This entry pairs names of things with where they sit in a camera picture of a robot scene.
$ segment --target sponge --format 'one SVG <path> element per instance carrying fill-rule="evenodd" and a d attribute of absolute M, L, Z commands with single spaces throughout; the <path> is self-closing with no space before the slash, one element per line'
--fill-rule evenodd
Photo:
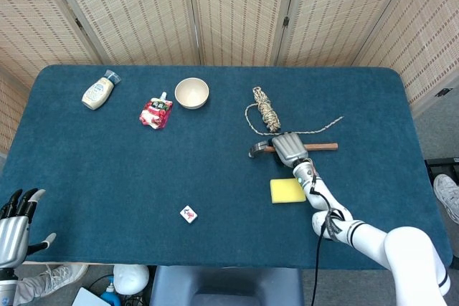
<path fill-rule="evenodd" d="M 303 188 L 295 178 L 272 179 L 270 187 L 271 201 L 274 204 L 306 201 Z"/>

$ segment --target black cable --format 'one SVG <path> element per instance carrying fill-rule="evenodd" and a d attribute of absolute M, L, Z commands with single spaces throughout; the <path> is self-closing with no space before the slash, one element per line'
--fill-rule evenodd
<path fill-rule="evenodd" d="M 317 181 L 317 175 L 314 173 L 313 180 L 311 182 L 311 187 L 309 188 L 309 193 L 313 195 L 319 195 L 321 198 L 323 198 L 323 200 L 327 204 L 327 208 L 330 209 L 330 202 L 328 202 L 328 200 L 326 199 L 324 195 L 316 191 L 316 181 Z"/>
<path fill-rule="evenodd" d="M 321 242 L 323 238 L 323 233 L 325 232 L 325 223 L 323 223 L 321 228 L 321 235 L 318 236 L 317 250 L 316 250 L 316 276 L 314 277 L 314 290 L 313 290 L 313 299 L 311 301 L 311 306 L 314 306 L 314 301 L 316 300 L 316 290 L 317 290 L 317 277 L 318 277 L 318 258 L 321 251 Z"/>
<path fill-rule="evenodd" d="M 95 280 L 87 290 L 91 290 L 91 288 L 93 287 L 93 285 L 95 285 L 97 282 L 99 282 L 101 279 L 105 279 L 106 277 L 109 277 L 109 276 L 113 276 L 113 274 L 109 274 L 109 275 L 103 275 L 102 277 L 99 277 L 97 280 Z"/>
<path fill-rule="evenodd" d="M 143 301 L 143 298 L 140 295 L 132 296 L 132 297 L 129 297 L 128 299 L 124 300 L 123 301 L 123 306 L 134 306 L 134 304 L 131 302 L 131 300 L 137 302 L 136 306 L 139 306 L 139 303 L 141 304 L 141 306 L 146 306 L 145 301 Z"/>

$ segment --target shoe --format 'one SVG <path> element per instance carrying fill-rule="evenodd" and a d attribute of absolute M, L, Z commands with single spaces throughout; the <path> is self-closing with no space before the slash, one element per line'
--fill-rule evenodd
<path fill-rule="evenodd" d="M 450 177 L 440 174 L 433 181 L 433 191 L 450 218 L 459 224 L 459 186 Z"/>
<path fill-rule="evenodd" d="M 46 297 L 58 289 L 69 285 L 70 283 L 76 282 L 81 279 L 87 271 L 87 264 L 64 264 L 51 270 L 47 266 L 48 270 L 41 273 L 40 275 L 48 275 L 50 283 L 47 284 L 42 295 L 40 297 Z"/>

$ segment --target gray chair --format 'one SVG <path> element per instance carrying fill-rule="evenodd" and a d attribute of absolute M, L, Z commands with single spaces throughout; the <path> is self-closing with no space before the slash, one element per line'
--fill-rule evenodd
<path fill-rule="evenodd" d="M 158 267 L 150 306 L 304 306 L 299 269 Z"/>

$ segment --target wooden handle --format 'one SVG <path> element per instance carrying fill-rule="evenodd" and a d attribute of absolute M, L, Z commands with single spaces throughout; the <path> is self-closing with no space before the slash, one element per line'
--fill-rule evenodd
<path fill-rule="evenodd" d="M 338 143 L 306 143 L 304 147 L 306 150 L 338 150 Z M 268 146 L 265 152 L 275 152 L 275 148 Z"/>

